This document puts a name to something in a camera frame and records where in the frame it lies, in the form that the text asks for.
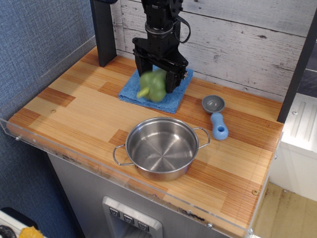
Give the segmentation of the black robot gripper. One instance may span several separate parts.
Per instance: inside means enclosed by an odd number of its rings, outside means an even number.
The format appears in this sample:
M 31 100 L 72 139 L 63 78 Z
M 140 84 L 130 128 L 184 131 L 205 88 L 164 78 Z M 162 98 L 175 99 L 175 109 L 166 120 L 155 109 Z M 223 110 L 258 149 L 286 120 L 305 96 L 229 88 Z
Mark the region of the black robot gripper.
M 165 79 L 167 93 L 172 93 L 187 76 L 188 61 L 181 55 L 178 47 L 186 43 L 189 37 L 184 41 L 181 41 L 179 37 L 180 31 L 172 30 L 159 35 L 148 33 L 146 39 L 135 37 L 132 40 L 139 76 L 153 71 L 153 65 L 164 69 L 167 71 Z

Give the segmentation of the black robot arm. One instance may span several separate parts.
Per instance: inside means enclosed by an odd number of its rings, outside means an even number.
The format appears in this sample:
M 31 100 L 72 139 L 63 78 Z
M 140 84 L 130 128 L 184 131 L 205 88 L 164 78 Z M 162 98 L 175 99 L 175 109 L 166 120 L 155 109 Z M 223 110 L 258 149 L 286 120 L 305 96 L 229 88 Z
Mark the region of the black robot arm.
M 138 73 L 151 71 L 154 65 L 165 70 L 167 93 L 172 93 L 187 75 L 188 61 L 178 50 L 191 36 L 189 33 L 185 40 L 180 39 L 182 23 L 191 30 L 189 23 L 179 16 L 182 3 L 181 0 L 143 0 L 147 38 L 132 40 Z

